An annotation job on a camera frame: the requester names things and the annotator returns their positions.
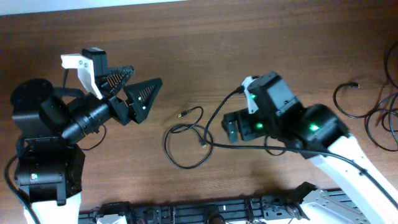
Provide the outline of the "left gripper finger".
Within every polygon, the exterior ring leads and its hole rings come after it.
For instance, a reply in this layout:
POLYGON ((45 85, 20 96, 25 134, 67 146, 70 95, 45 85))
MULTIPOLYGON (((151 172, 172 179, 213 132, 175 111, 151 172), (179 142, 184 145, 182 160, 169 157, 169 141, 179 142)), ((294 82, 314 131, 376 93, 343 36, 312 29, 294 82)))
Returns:
POLYGON ((103 96, 114 96, 125 86, 134 75, 133 66, 110 68, 108 74, 99 77, 99 91, 103 96))
POLYGON ((142 123, 149 115, 153 102, 162 87, 162 79, 154 78, 123 88, 127 96, 129 116, 137 124, 142 123))

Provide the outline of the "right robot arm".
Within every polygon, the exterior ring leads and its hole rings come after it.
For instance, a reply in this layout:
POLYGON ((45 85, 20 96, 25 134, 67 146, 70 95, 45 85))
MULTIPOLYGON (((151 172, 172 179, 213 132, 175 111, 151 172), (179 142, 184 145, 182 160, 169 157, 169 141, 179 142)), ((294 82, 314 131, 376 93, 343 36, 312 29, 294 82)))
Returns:
POLYGON ((284 143, 332 178, 356 205, 332 200, 304 183, 290 202, 291 213, 312 222, 397 223, 397 190, 376 169, 349 128, 329 107, 305 107, 280 75, 246 77, 238 88, 247 108, 226 113, 221 122, 230 145, 259 137, 284 143))

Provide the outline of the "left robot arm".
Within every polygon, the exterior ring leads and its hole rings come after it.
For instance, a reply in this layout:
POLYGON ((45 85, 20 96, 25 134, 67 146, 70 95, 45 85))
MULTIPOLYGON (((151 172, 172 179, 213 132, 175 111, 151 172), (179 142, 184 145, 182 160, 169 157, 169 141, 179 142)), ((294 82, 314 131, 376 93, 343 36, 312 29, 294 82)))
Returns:
POLYGON ((154 78, 129 84, 132 66, 95 77, 99 96, 76 88, 55 87, 36 78, 11 95, 12 118, 21 130, 10 189, 23 203, 29 223, 77 223, 85 150, 79 142, 110 119, 121 125, 143 122, 162 87, 154 78))

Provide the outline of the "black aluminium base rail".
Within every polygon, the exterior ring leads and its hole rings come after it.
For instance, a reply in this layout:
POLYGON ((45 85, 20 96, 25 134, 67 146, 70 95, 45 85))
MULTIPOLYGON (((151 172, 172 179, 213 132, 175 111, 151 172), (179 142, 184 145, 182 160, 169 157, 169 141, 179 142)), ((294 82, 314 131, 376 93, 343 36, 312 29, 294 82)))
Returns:
POLYGON ((342 190, 322 190, 304 182, 285 195, 241 197, 195 203, 139 206, 111 202, 80 212, 79 223, 369 223, 342 190))

